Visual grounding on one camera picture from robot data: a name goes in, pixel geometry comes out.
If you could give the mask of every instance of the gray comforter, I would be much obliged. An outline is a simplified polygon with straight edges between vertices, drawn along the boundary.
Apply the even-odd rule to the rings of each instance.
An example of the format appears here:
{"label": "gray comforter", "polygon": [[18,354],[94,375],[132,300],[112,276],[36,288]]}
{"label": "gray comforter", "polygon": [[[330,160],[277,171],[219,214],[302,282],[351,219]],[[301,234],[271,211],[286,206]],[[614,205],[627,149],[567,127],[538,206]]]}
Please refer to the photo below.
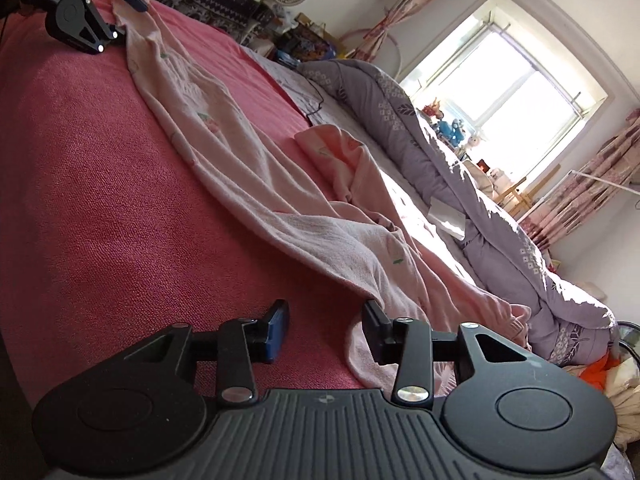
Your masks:
{"label": "gray comforter", "polygon": [[465,214],[460,248],[489,292],[531,309],[535,353],[559,365],[590,364],[605,354],[617,333],[611,311],[546,270],[517,223],[476,189],[431,130],[422,129],[393,79],[358,60],[308,62],[298,71],[356,115],[427,204],[436,197]]}

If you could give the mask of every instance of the bed sheet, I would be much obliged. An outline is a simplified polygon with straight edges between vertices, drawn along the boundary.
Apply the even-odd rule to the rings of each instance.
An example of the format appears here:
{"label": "bed sheet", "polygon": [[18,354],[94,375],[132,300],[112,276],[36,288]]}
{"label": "bed sheet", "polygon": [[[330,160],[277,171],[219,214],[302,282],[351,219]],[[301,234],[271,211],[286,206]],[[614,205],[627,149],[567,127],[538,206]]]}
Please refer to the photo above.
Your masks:
{"label": "bed sheet", "polygon": [[[94,2],[112,18],[111,0]],[[279,86],[222,32],[152,4],[332,198],[292,139],[308,123]],[[261,389],[360,386],[344,338],[361,300],[212,199],[136,91],[123,48],[81,54],[42,16],[12,16],[0,81],[0,329],[31,404],[171,323],[212,330],[276,298],[290,303],[290,331],[276,363],[255,367]]]}
{"label": "bed sheet", "polygon": [[[461,278],[484,289],[482,281],[476,275],[455,240],[448,233],[427,220],[429,206],[424,203],[415,188],[402,176],[398,167],[386,155],[379,144],[369,136],[358,120],[325,92],[323,88],[313,84],[304,76],[259,56],[247,48],[245,50],[273,77],[302,112],[308,115],[313,124],[334,124],[362,142],[369,149],[371,156],[380,167],[380,171],[385,177],[387,189],[394,202],[396,202],[398,210],[412,216],[406,222],[408,228],[411,225],[415,225],[416,222],[425,225],[433,237],[436,238],[436,240],[430,240],[428,243],[430,249],[436,252]],[[420,236],[418,231],[414,231],[412,235]]]}

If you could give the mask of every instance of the toy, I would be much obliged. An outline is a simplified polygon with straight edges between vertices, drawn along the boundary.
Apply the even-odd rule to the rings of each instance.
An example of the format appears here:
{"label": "toy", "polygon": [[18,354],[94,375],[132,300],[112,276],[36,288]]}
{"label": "toy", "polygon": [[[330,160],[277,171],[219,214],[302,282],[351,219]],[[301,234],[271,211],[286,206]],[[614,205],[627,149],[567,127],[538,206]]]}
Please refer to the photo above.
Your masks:
{"label": "toy", "polygon": [[473,134],[466,140],[465,149],[469,150],[471,148],[475,148],[480,144],[480,142],[482,142],[482,137],[480,137],[478,134]]}
{"label": "toy", "polygon": [[436,134],[441,134],[454,148],[465,140],[465,133],[462,129],[464,122],[460,119],[453,119],[451,124],[447,123],[444,120],[444,113],[440,110],[440,101],[437,99],[434,99],[430,105],[425,105],[422,108],[422,113],[428,118],[435,117],[438,120],[437,123],[431,124],[433,131]]}
{"label": "toy", "polygon": [[457,147],[460,142],[465,140],[462,124],[463,121],[460,119],[453,119],[451,124],[447,123],[447,121],[443,119],[438,122],[440,134],[445,137],[454,148]]}

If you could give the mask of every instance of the silver bolt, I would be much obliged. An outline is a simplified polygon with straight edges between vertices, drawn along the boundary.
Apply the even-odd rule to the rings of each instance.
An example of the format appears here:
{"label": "silver bolt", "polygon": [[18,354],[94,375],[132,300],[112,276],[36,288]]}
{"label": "silver bolt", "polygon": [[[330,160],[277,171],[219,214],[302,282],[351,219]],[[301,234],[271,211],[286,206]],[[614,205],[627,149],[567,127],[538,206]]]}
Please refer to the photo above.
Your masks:
{"label": "silver bolt", "polygon": [[423,402],[429,398],[429,392],[421,386],[403,386],[398,390],[398,397],[404,402]]}
{"label": "silver bolt", "polygon": [[240,402],[247,402],[251,400],[254,394],[249,388],[244,386],[232,386],[222,391],[222,398],[226,402],[233,402],[239,404]]}

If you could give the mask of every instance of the ribbed black plate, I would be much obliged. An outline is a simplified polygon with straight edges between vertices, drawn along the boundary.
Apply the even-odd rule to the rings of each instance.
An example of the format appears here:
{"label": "ribbed black plate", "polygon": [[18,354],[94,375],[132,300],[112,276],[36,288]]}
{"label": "ribbed black plate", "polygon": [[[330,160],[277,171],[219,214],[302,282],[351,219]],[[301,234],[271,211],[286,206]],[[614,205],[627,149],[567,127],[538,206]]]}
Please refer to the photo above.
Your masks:
{"label": "ribbed black plate", "polygon": [[[595,467],[562,477],[606,478]],[[57,471],[50,478],[78,477]],[[256,406],[221,413],[201,444],[176,462],[135,478],[503,480],[532,477],[481,465],[443,436],[431,413],[398,408],[386,402],[379,390],[271,390]]]}

